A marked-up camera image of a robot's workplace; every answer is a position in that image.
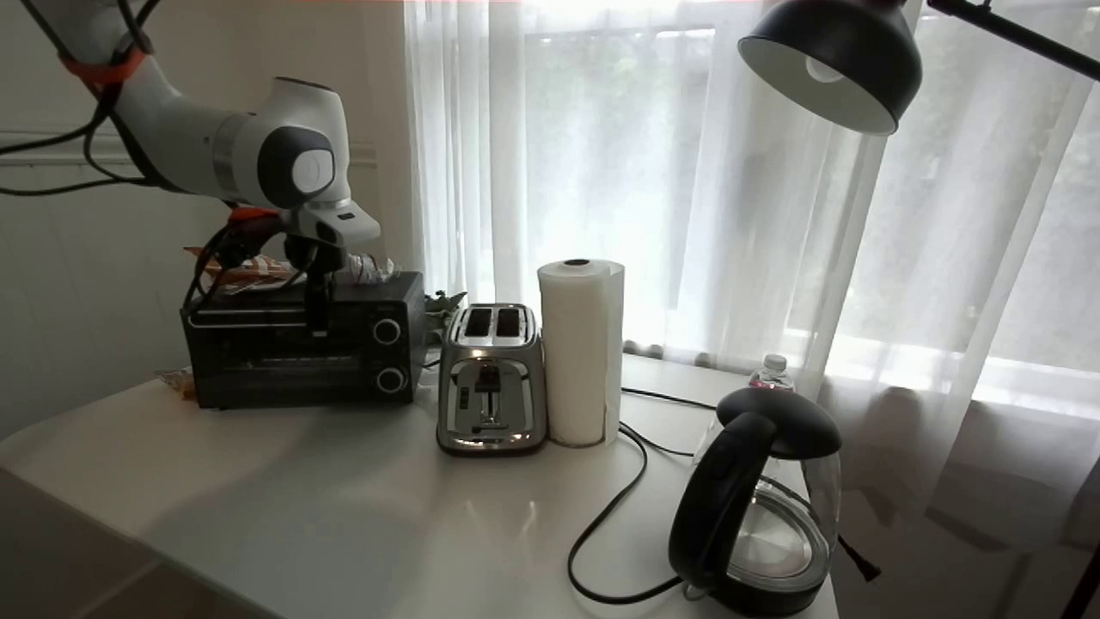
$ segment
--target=stainless steel toaster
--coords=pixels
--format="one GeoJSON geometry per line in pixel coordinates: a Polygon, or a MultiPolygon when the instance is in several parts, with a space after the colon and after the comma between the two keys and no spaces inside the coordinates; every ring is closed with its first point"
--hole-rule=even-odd
{"type": "Polygon", "coordinates": [[[520,302],[470,302],[439,358],[436,440],[450,454],[521,454],[548,443],[548,377],[537,317],[520,302]]]}

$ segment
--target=white curtain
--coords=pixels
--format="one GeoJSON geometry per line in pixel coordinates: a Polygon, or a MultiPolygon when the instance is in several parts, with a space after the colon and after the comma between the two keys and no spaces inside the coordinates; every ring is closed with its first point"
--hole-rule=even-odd
{"type": "Polygon", "coordinates": [[[834,411],[843,534],[888,567],[867,616],[1051,616],[1100,535],[1100,101],[923,13],[919,103],[860,136],[740,63],[765,7],[407,0],[427,279],[537,306],[544,262],[623,262],[628,340],[779,352],[834,411]]]}

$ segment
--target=white countertop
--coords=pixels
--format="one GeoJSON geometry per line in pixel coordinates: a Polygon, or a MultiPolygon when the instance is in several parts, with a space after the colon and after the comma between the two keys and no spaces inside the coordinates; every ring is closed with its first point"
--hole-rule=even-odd
{"type": "MultiPolygon", "coordinates": [[[[717,403],[745,377],[628,358],[624,385],[717,403]]],[[[623,420],[693,451],[715,415],[623,395],[623,420]]],[[[211,411],[144,383],[4,440],[0,463],[279,616],[731,616],[682,590],[612,609],[568,583],[568,545],[638,467],[633,443],[448,456],[432,425],[432,370],[396,408],[211,411]]],[[[624,593],[675,574],[668,530],[688,474],[648,456],[582,551],[583,583],[624,593]]],[[[805,493],[798,463],[770,474],[805,493]]],[[[802,616],[834,619],[832,583],[802,616]]]]}

